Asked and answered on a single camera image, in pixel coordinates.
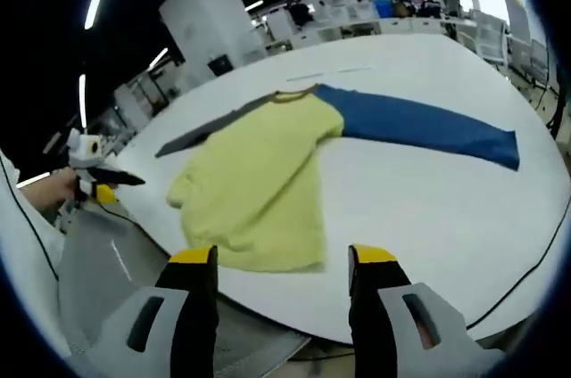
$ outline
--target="office desk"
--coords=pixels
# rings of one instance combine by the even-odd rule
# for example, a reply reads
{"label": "office desk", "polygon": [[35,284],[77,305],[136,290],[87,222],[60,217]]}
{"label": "office desk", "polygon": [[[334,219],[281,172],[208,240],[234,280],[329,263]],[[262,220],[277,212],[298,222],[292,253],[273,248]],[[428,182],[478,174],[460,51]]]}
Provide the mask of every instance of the office desk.
{"label": "office desk", "polygon": [[[280,54],[180,96],[119,155],[146,180],[121,187],[121,203],[168,253],[186,247],[165,196],[196,149],[158,160],[172,138],[272,91],[316,82],[441,106],[515,129],[518,172],[425,149],[335,139],[319,147],[327,263],[322,270],[249,273],[221,267],[230,299],[301,332],[351,343],[347,315],[350,243],[383,247],[411,281],[425,282],[468,323],[493,306],[543,254],[566,215],[571,184],[542,121],[500,73],[443,35],[358,37]],[[541,265],[485,320],[483,338],[540,305],[566,242],[567,214]]]}

